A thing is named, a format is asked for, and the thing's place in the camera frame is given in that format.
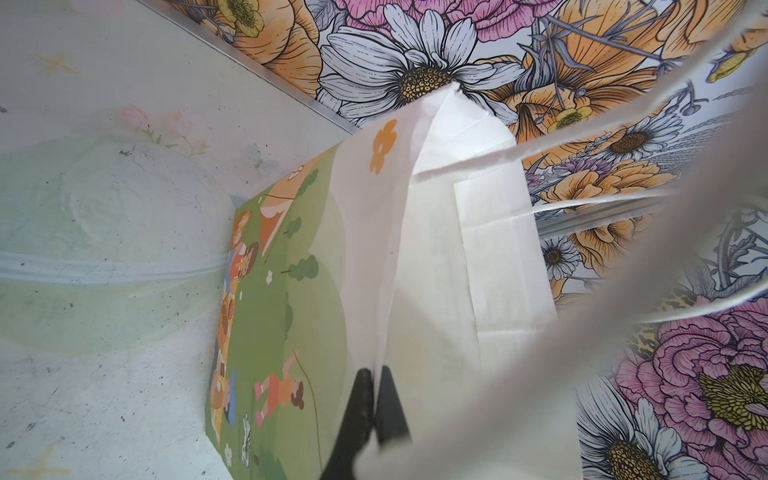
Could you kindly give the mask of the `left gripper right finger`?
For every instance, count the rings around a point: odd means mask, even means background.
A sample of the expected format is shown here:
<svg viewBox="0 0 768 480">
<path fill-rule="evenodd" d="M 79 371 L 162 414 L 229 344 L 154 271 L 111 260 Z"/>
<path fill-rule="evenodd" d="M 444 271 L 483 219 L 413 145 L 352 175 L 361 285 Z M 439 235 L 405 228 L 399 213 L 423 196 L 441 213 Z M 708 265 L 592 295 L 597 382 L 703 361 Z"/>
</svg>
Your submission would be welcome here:
<svg viewBox="0 0 768 480">
<path fill-rule="evenodd" d="M 380 375 L 374 427 L 380 446 L 411 438 L 394 376 L 386 365 L 382 367 Z"/>
</svg>

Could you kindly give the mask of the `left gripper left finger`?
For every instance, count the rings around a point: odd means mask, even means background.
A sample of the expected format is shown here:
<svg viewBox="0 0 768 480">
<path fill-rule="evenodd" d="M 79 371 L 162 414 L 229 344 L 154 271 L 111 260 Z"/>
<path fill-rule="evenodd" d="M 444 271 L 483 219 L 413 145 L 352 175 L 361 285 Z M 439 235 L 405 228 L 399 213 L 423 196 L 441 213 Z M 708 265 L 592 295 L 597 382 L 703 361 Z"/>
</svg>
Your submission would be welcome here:
<svg viewBox="0 0 768 480">
<path fill-rule="evenodd" d="M 374 429 L 374 381 L 370 369 L 357 371 L 331 455 L 320 480 L 354 479 L 357 455 Z"/>
</svg>

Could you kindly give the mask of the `white paper bag Love Life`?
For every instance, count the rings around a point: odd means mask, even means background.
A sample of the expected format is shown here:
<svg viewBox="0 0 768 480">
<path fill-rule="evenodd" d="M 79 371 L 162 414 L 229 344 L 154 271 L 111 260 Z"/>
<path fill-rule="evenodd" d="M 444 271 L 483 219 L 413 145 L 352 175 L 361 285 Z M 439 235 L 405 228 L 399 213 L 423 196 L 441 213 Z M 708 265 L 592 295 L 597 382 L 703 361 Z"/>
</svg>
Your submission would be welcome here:
<svg viewBox="0 0 768 480">
<path fill-rule="evenodd" d="M 767 57 L 743 1 L 207 1 L 187 13 L 355 126 L 234 214 L 206 432 L 235 479 L 318 479 L 358 370 L 388 366 L 414 442 L 531 364 L 558 307 L 657 201 Z"/>
</svg>

